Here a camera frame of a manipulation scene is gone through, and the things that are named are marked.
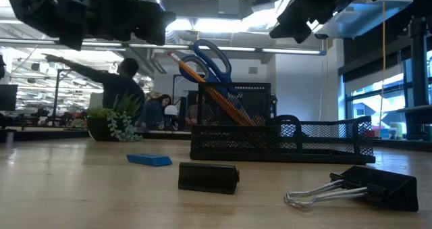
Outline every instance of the desk surface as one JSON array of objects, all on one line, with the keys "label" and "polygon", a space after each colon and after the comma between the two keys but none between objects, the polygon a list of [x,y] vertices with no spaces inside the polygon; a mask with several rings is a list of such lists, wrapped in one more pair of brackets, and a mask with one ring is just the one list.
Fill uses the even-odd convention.
[{"label": "desk surface", "polygon": [[[0,144],[0,228],[432,228],[432,153],[375,149],[372,166],[418,179],[420,211],[358,201],[286,205],[288,190],[329,182],[350,166],[307,163],[235,164],[235,195],[177,189],[189,141],[97,143],[90,139]],[[127,153],[169,155],[172,166],[130,164]]]}]

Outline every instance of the blue eraser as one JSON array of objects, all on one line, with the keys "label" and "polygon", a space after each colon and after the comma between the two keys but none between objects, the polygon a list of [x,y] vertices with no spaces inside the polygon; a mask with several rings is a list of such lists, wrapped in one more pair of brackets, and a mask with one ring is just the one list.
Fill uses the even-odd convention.
[{"label": "blue eraser", "polygon": [[166,155],[157,154],[129,154],[126,155],[130,163],[137,163],[147,166],[168,166],[172,164],[171,159]]}]

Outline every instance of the plant pot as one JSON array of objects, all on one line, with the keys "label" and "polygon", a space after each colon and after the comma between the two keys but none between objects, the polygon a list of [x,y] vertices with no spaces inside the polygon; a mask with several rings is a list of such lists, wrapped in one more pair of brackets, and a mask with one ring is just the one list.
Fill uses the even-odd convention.
[{"label": "plant pot", "polygon": [[[90,137],[96,141],[118,141],[117,138],[111,137],[109,123],[111,122],[108,122],[106,118],[88,118],[87,128]],[[117,129],[124,130],[121,120],[117,120],[117,125]]]}]

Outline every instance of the black binder clip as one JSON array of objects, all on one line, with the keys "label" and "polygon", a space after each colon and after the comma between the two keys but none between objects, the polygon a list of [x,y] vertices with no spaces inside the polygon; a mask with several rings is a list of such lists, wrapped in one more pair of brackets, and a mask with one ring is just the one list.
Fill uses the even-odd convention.
[{"label": "black binder clip", "polygon": [[178,188],[232,195],[240,181],[239,174],[235,166],[182,162]]},{"label": "black binder clip", "polygon": [[[310,191],[289,192],[283,199],[288,205],[299,209],[308,209],[316,202],[364,197],[392,209],[412,212],[419,210],[417,179],[413,176],[353,166],[340,175],[331,173],[330,178],[329,184]],[[336,188],[346,190],[325,193]],[[293,199],[311,196],[314,197],[307,202]]]}]

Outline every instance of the black mesh desk organizer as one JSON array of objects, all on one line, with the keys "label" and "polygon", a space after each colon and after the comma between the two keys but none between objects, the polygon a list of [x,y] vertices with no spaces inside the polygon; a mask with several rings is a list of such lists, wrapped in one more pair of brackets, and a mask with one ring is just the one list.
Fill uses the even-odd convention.
[{"label": "black mesh desk organizer", "polygon": [[[205,91],[228,88],[228,99],[255,126],[239,126]],[[271,85],[201,83],[198,123],[192,127],[191,159],[311,163],[374,163],[371,117],[335,122],[270,118]]]}]

